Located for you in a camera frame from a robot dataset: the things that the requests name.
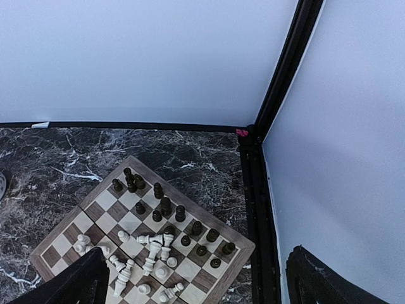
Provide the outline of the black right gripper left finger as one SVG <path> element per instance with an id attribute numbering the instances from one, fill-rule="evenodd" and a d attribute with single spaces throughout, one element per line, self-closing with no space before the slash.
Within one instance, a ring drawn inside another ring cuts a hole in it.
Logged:
<path id="1" fill-rule="evenodd" d="M 105 303 L 109 268 L 102 249 L 93 247 L 56 277 L 12 303 Z"/>

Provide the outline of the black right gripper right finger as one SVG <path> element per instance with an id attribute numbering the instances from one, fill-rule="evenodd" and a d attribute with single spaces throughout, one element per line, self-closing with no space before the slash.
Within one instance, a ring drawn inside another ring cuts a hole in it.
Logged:
<path id="1" fill-rule="evenodd" d="M 302 246 L 290 253 L 286 275 L 291 303 L 384 303 L 338 275 Z"/>

